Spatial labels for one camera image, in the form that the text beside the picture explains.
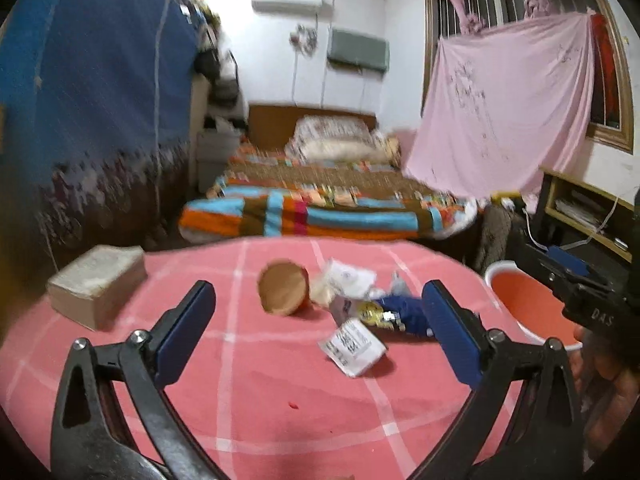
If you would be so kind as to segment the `person's right hand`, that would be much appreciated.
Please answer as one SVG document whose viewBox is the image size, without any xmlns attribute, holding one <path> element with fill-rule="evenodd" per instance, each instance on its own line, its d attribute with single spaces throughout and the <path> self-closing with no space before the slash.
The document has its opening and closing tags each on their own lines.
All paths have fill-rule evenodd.
<svg viewBox="0 0 640 480">
<path fill-rule="evenodd" d="M 570 354 L 575 387 L 585 416 L 585 453 L 591 465 L 622 430 L 639 399 L 639 371 L 624 364 L 612 346 L 576 325 L 582 348 Z"/>
</svg>

